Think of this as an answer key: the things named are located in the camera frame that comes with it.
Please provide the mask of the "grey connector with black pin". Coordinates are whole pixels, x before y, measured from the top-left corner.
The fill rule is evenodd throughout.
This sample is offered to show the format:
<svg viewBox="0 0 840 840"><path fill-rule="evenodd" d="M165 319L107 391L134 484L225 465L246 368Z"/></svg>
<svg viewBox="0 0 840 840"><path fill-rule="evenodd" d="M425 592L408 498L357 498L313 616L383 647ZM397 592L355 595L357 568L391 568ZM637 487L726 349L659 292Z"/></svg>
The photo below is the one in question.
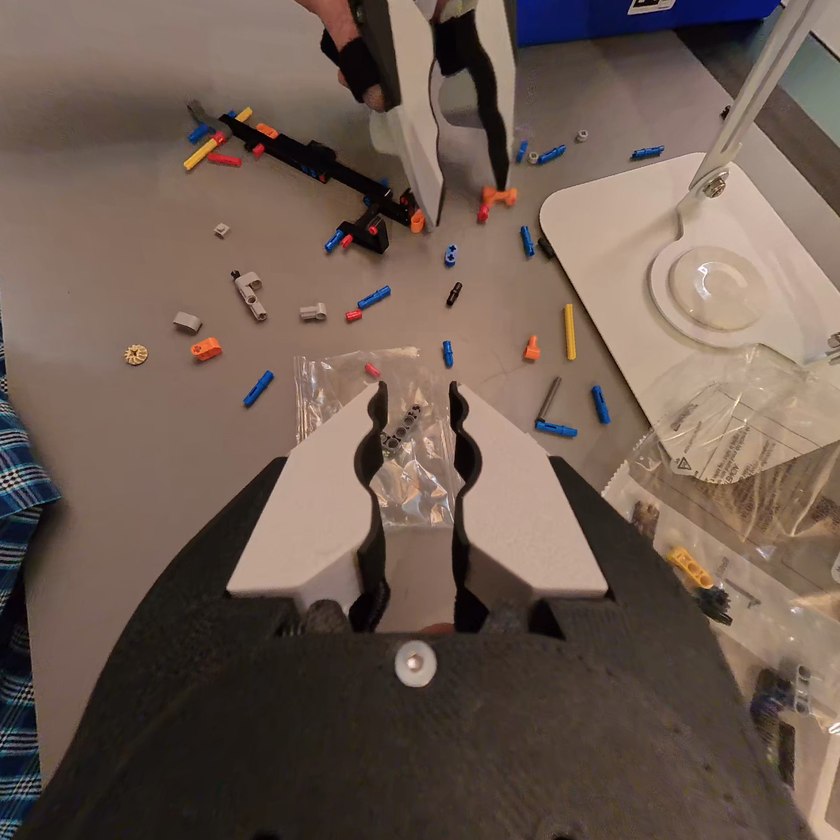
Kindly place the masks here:
<svg viewBox="0 0 840 840"><path fill-rule="evenodd" d="M259 300L258 291L263 283L254 271L241 273L237 269L231 271L230 276L234 287L243 299L246 307L251 311L255 320L263 322L267 319L267 311Z"/></svg>

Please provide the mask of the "blue plaid shirt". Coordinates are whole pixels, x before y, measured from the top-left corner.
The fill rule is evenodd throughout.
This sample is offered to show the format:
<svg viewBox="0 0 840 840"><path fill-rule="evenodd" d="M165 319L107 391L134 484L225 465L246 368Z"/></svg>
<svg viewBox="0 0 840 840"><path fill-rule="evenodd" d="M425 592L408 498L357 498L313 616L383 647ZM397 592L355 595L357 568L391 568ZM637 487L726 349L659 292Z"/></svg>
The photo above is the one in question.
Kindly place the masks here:
<svg viewBox="0 0 840 840"><path fill-rule="evenodd" d="M60 492L34 457L7 394L1 347L1 838L13 838L42 781L23 566L44 509Z"/></svg>

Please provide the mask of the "black lego frame assembly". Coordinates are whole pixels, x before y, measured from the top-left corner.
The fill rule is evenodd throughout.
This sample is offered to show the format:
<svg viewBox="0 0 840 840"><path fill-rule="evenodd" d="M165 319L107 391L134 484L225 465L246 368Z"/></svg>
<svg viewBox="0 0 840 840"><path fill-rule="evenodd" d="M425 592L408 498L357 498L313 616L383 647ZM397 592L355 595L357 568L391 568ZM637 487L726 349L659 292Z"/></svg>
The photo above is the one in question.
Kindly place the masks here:
<svg viewBox="0 0 840 840"><path fill-rule="evenodd" d="M244 143L247 151L262 151L321 184L336 181L362 196L365 212L357 220L343 221L337 227L324 246L326 253L332 253L337 247L346 249L357 245L381 256L390 244L386 219L410 229L410 218L420 208L411 189L395 196L388 185L342 164L333 150L316 141L303 144L283 133L252 128L228 115L220 117L220 121Z"/></svg>

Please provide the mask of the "person's left hand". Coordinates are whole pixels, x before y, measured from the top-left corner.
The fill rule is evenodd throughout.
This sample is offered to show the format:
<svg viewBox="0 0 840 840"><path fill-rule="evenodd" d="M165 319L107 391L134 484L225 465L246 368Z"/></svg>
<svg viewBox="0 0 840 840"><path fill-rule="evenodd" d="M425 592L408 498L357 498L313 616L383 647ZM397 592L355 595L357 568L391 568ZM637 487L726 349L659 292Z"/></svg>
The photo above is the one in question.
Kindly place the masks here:
<svg viewBox="0 0 840 840"><path fill-rule="evenodd" d="M339 84L373 112L384 112L382 74L347 1L296 1L323 26L320 48L338 69Z"/></svg>

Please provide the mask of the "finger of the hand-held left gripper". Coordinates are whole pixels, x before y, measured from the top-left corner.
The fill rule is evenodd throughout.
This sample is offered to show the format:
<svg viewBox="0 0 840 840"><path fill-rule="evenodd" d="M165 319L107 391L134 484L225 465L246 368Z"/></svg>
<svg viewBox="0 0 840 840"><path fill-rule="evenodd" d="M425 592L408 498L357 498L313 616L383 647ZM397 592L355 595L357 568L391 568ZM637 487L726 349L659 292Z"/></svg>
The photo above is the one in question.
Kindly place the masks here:
<svg viewBox="0 0 840 840"><path fill-rule="evenodd" d="M388 3L402 102L385 111L385 121L426 225L433 229L439 225L445 197L439 128L432 104L433 30L423 6L413 1Z"/></svg>
<svg viewBox="0 0 840 840"><path fill-rule="evenodd" d="M433 35L441 76L466 74L471 81L475 101L455 110L475 113L484 137L475 147L486 157L487 184L506 191L515 133L516 3L438 2Z"/></svg>

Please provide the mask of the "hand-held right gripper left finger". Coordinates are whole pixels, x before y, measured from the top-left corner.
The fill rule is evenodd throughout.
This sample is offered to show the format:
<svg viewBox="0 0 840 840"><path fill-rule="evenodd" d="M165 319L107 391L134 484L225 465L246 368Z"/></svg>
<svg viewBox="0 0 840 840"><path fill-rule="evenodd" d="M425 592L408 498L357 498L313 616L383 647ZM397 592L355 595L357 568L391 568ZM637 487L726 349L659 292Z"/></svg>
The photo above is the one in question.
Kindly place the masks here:
<svg viewBox="0 0 840 840"><path fill-rule="evenodd" d="M275 596L299 614L338 604L356 632L373 632L390 600L381 506L389 397L368 385L291 450L227 583L235 597Z"/></svg>

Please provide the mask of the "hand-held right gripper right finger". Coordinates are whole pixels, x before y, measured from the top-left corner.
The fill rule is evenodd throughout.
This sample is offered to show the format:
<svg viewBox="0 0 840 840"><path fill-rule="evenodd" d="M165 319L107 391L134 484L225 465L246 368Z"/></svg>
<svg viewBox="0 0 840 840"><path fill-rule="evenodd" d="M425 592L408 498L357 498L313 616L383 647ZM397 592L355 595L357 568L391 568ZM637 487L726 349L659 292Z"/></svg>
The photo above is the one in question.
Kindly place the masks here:
<svg viewBox="0 0 840 840"><path fill-rule="evenodd" d="M511 607L527 622L552 599L599 600L608 583L547 452L467 385L448 387L455 434L455 629Z"/></svg>

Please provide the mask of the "blue plastic bin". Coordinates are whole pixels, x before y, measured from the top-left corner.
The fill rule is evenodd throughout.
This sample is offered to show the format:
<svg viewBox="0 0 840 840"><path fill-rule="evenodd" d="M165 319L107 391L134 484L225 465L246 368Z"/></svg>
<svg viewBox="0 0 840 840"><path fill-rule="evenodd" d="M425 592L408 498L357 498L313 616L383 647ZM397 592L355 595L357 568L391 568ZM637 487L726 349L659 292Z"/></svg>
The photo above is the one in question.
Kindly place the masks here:
<svg viewBox="0 0 840 840"><path fill-rule="evenodd" d="M519 46L762 20L778 1L517 1Z"/></svg>

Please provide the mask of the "clear bag of lego parts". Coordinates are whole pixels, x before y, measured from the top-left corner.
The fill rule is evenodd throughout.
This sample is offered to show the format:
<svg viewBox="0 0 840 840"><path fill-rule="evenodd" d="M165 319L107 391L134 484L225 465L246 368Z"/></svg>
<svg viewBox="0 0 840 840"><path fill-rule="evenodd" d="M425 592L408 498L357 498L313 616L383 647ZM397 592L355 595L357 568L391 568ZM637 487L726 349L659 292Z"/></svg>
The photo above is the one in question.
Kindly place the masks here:
<svg viewBox="0 0 840 840"><path fill-rule="evenodd" d="M817 838L838 838L838 445L718 484L656 442L604 498L666 556L713 580L700 595L755 725Z"/></svg>

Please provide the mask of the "dark grey lego angle beam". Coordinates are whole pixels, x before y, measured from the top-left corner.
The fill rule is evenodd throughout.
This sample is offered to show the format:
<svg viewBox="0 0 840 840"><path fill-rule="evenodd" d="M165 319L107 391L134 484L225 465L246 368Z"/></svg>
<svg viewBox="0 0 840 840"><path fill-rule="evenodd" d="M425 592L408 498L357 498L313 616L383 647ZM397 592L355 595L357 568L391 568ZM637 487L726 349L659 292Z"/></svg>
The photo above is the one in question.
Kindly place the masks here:
<svg viewBox="0 0 840 840"><path fill-rule="evenodd" d="M402 450L403 444L410 438L419 417L423 413L423 406L415 403L410 406L408 411L402 417L402 420L396 424L393 430L384 430L381 432L381 451L386 459L390 459L398 455Z"/></svg>

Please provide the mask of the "clear printed plastic bag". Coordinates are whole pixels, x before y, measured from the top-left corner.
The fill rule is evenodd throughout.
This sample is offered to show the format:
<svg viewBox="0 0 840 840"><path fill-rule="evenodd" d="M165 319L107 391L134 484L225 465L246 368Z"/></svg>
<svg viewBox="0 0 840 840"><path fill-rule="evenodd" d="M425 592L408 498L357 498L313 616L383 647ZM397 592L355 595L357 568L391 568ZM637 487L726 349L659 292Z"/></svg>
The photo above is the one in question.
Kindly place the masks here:
<svg viewBox="0 0 840 840"><path fill-rule="evenodd" d="M836 444L838 364L761 344L693 353L638 398L670 471L730 485Z"/></svg>

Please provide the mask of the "small clear plastic bag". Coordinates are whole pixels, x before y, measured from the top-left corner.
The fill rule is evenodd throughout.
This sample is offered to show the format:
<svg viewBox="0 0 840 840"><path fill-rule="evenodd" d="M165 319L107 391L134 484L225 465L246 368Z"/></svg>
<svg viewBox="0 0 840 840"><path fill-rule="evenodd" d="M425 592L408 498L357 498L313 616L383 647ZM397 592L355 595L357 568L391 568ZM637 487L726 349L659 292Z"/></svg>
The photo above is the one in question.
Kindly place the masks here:
<svg viewBox="0 0 840 840"><path fill-rule="evenodd" d="M364 372L373 363L378 380ZM393 430L412 404L423 406L402 450L385 458L371 482L387 528L451 528L462 480L455 470L455 436L449 424L448 386L430 371L413 346L356 351L324 359L293 361L297 393L297 441L310 436L371 384L384 382Z"/></svg>

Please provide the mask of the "clear plastic dome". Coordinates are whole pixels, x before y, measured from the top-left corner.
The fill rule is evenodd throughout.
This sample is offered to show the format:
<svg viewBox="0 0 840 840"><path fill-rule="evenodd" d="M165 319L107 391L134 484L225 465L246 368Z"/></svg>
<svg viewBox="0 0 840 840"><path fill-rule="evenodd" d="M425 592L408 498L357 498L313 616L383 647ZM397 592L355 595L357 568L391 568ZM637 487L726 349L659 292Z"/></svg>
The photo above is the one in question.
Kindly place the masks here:
<svg viewBox="0 0 840 840"><path fill-rule="evenodd" d="M721 332L740 331L761 320L769 293L750 260L709 245L677 258L668 271L668 290L682 314Z"/></svg>

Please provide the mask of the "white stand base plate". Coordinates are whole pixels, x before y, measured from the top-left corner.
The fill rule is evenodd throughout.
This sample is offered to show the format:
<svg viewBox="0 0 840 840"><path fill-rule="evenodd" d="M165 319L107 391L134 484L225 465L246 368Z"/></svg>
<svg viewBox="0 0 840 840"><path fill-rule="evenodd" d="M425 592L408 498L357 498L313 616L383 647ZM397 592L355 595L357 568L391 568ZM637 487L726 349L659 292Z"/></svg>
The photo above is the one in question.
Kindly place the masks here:
<svg viewBox="0 0 840 840"><path fill-rule="evenodd" d="M761 343L813 365L838 332L838 288L739 166L718 172L728 175L720 197L689 190L702 159L687 154L568 187L540 210L543 233L639 405L694 353ZM703 245L734 251L761 273L769 292L761 320L721 332L677 309L669 269Z"/></svg>

